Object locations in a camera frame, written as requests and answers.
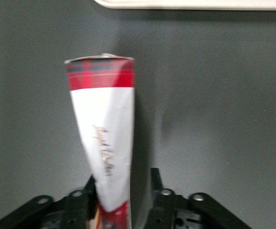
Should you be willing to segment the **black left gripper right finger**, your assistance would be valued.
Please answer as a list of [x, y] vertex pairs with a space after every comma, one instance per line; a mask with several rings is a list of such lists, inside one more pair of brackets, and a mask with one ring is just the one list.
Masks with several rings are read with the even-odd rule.
[[165, 188], [160, 170], [151, 168], [153, 206], [148, 213], [150, 229], [249, 229], [246, 223], [202, 192], [185, 198]]

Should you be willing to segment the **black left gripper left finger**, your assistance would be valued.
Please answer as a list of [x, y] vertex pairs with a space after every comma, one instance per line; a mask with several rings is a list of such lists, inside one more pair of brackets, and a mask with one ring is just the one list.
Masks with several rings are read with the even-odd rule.
[[95, 180], [60, 200], [40, 195], [0, 219], [0, 229], [88, 229], [96, 214]]

